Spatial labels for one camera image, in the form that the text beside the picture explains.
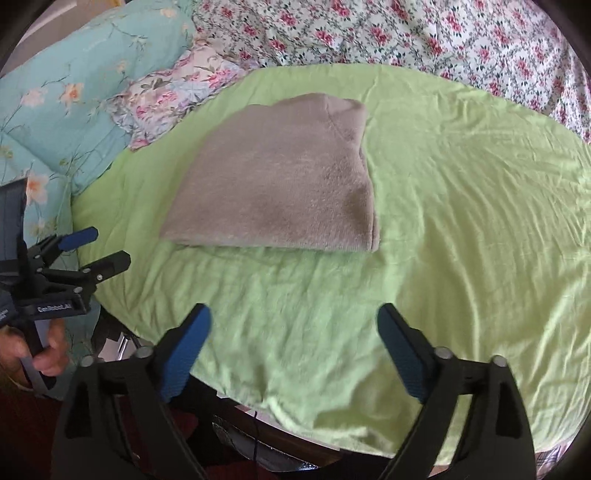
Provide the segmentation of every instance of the blue gripper pad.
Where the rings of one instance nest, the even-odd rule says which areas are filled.
[[[156,368],[160,375],[160,397],[168,403],[180,395],[212,325],[209,308],[193,307],[183,323],[169,330],[156,347]]]
[[[99,231],[93,226],[90,226],[84,230],[79,230],[77,232],[71,233],[70,235],[65,235],[62,237],[57,247],[62,252],[71,252],[82,245],[94,242],[98,237]]]
[[[391,303],[378,311],[378,333],[407,393],[424,404],[437,378],[433,347],[420,330],[407,325]]]

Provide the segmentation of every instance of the floral pillow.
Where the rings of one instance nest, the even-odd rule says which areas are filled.
[[[131,83],[106,101],[106,110],[132,135],[129,147],[137,150],[158,140],[190,110],[246,73],[247,69],[223,57],[207,41],[196,40],[171,69]]]

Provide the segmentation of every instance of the folded gray sweater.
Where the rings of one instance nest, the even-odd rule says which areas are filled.
[[[376,251],[367,112],[310,93],[249,105],[205,140],[162,227],[185,245]]]

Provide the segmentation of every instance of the person's hand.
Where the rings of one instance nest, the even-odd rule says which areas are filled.
[[[49,346],[33,358],[33,366],[43,375],[57,377],[68,365],[68,343],[64,319],[53,319],[48,333]],[[0,365],[15,381],[30,386],[21,365],[21,358],[30,356],[22,334],[11,327],[0,329]]]

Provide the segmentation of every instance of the floral bedding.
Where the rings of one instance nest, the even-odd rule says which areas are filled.
[[[246,75],[246,70],[197,40],[172,68],[150,73],[105,102],[113,121],[131,134],[129,148],[150,145],[197,105]]]
[[[171,67],[190,46],[187,6],[188,0],[142,0],[112,9],[0,78],[0,185],[28,179],[29,247],[72,231],[70,194],[96,180],[129,141],[103,111],[104,101],[129,80]],[[78,267],[74,253],[56,261],[56,268]],[[92,353],[100,312],[92,301],[90,313],[66,319],[71,361],[51,397],[63,398],[79,359]]]
[[[591,81],[532,0],[201,0],[193,21],[261,66],[417,69],[549,115],[591,142]]]

